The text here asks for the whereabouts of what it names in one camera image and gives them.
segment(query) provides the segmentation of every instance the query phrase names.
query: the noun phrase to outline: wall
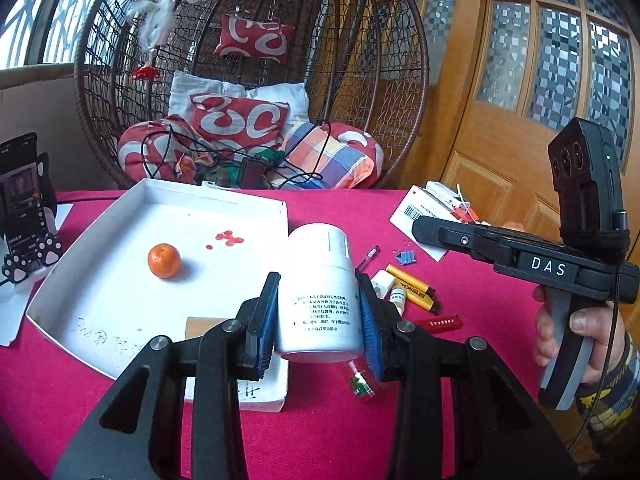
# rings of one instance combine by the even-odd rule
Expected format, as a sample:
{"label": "wall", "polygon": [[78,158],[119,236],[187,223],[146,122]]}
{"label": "wall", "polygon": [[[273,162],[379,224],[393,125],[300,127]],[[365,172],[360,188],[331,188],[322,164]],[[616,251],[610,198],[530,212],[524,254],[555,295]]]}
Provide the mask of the wall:
{"label": "wall", "polygon": [[[4,72],[0,73],[0,88]],[[38,152],[49,153],[56,190],[116,189],[82,133],[73,76],[0,90],[0,141],[28,132],[38,134]]]}

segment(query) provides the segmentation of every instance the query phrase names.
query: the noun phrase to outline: wicker chair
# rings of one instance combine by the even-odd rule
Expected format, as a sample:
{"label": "wicker chair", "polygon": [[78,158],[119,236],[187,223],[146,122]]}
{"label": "wicker chair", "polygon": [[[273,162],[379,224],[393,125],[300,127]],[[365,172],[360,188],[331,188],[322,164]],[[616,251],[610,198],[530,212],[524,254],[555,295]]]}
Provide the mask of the wicker chair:
{"label": "wicker chair", "polygon": [[[96,0],[76,50],[76,101],[84,133],[101,165],[127,189],[118,138],[140,121],[168,110],[175,70],[227,80],[248,89],[305,82],[312,121],[332,120],[368,131],[385,151],[376,186],[391,177],[411,148],[424,112],[429,63],[424,28],[414,0],[177,0],[177,25],[158,48],[153,82],[137,81],[145,62],[139,23],[128,23],[134,0]],[[296,27],[287,64],[215,57],[220,17],[238,12]]]}

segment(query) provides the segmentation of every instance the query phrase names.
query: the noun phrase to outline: silver screw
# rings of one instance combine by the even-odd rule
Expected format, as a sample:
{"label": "silver screw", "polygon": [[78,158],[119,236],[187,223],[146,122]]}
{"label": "silver screw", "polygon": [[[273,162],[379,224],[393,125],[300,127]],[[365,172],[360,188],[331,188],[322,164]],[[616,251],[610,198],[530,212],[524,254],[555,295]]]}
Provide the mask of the silver screw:
{"label": "silver screw", "polygon": [[169,344],[169,340],[165,336],[157,335],[155,338],[151,340],[151,349],[162,350],[168,344]]}
{"label": "silver screw", "polygon": [[474,350],[486,350],[486,341],[481,337],[472,337],[469,340],[469,346]]}
{"label": "silver screw", "polygon": [[225,332],[237,332],[242,327],[242,323],[240,323],[237,319],[227,319],[222,324],[222,330]]}
{"label": "silver screw", "polygon": [[396,327],[400,332],[404,334],[410,334],[415,330],[415,324],[405,319],[403,319],[402,321],[398,321],[398,324],[396,325]]}

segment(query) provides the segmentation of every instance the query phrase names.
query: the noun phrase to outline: gray handle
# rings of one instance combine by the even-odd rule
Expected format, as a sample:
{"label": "gray handle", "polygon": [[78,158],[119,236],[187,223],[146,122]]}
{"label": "gray handle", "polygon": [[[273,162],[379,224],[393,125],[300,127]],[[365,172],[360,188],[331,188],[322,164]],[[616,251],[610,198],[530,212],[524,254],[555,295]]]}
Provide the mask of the gray handle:
{"label": "gray handle", "polygon": [[570,292],[546,288],[546,306],[554,322],[554,338],[560,345],[560,351],[546,366],[540,381],[538,397],[543,406],[568,410],[574,403],[580,378],[591,357],[593,339],[572,332],[569,329],[569,316],[592,304],[587,298]]}

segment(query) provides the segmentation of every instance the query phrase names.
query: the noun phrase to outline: pink tablecloth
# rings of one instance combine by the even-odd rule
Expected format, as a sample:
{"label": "pink tablecloth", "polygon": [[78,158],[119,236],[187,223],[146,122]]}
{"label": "pink tablecloth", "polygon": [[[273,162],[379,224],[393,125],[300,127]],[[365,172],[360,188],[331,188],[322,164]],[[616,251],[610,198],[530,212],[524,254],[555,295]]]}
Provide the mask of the pink tablecloth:
{"label": "pink tablecloth", "polygon": [[[349,236],[354,260],[374,245],[382,249],[367,272],[395,261],[392,250],[405,236],[388,221],[405,192],[391,190],[270,191],[254,194],[287,202],[289,227],[327,222]],[[61,200],[113,196],[113,192],[64,193]],[[61,237],[68,247],[110,204],[77,203]],[[537,392],[539,368],[533,361],[533,285],[499,276],[486,264],[449,253],[440,263],[420,250],[407,270],[436,288],[442,314],[460,314],[462,330],[445,334],[456,341],[473,335],[488,340],[526,389]],[[431,314],[408,303],[407,319]],[[0,417],[25,452],[51,475],[56,461],[111,381],[47,342],[25,320],[10,348],[0,348]],[[450,409],[450,396],[444,396]],[[385,477],[392,439],[396,387],[369,404],[348,390],[336,365],[290,366],[289,393],[282,412],[242,412],[249,474],[255,480],[353,479]],[[184,410],[182,474],[190,476],[191,405]],[[453,473],[451,416],[446,410],[444,473]]]}

